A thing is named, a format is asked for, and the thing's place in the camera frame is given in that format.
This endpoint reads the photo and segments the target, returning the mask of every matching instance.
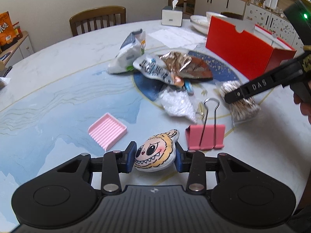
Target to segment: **pink ridged tray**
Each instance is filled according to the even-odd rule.
[[[126,126],[109,113],[99,118],[88,130],[89,135],[105,151],[108,151],[127,132]]]

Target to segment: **open red cardboard box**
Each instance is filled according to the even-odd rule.
[[[292,59],[296,50],[250,21],[212,17],[206,48],[252,80]]]

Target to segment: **cabinet door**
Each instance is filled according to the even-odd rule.
[[[221,13],[226,11],[227,0],[210,0],[209,11]]]
[[[299,56],[300,54],[302,54],[304,52],[303,47],[304,44],[302,43],[301,39],[299,38],[298,34],[296,33],[294,42],[292,47],[297,50],[295,57]]]
[[[246,3],[244,20],[249,20],[262,28],[268,29],[272,13],[254,4]]]
[[[226,11],[243,15],[245,2],[242,0],[227,0]]]
[[[13,66],[22,59],[23,56],[21,54],[21,51],[19,48],[17,48],[16,51],[13,53],[13,55],[10,57],[9,61],[6,63],[5,67],[8,68],[10,66]]]
[[[195,0],[194,14],[206,16],[206,12],[209,11],[210,0]]]
[[[293,44],[296,31],[294,30],[293,26],[283,18],[272,15],[268,30],[272,34],[275,34],[279,38],[283,39],[290,46]]]
[[[33,54],[33,49],[29,40],[29,36],[24,39],[24,41],[20,45],[20,50],[24,58],[27,58],[31,54]]]

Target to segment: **figurine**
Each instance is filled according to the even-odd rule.
[[[150,137],[135,154],[134,166],[139,171],[155,172],[169,167],[176,158],[178,130]]]

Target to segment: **dining table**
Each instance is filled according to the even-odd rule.
[[[311,125],[294,104],[293,92],[278,86],[256,95],[258,115],[233,123],[217,82],[245,83],[247,78],[209,51],[204,42],[191,49],[169,48],[149,35],[169,28],[160,20],[107,27],[56,43],[13,66],[6,76],[10,83],[0,90],[0,232],[18,225],[11,198],[20,185],[81,153],[103,156],[105,151],[88,134],[88,128],[105,113],[127,127],[127,134],[110,151],[124,151],[131,141],[139,147],[149,137],[171,129],[179,130],[178,142],[188,149],[185,130],[194,123],[165,112],[158,101],[163,84],[138,71],[107,73],[123,41],[137,29],[146,32],[145,53],[180,50],[209,61],[213,80],[193,83],[193,105],[197,109],[196,103],[218,98],[217,124],[225,124],[225,135],[224,147],[203,151],[205,155],[216,157],[226,152],[279,180],[294,192],[298,205],[311,168]],[[200,34],[187,19],[182,29]],[[210,111],[207,124],[213,123]],[[128,184],[185,186],[187,177],[188,173],[178,173],[174,164],[157,172],[133,168],[129,174],[120,174],[122,188]],[[208,189],[214,188],[215,173],[206,172],[206,181]],[[101,174],[94,173],[92,186],[100,189],[100,182]]]

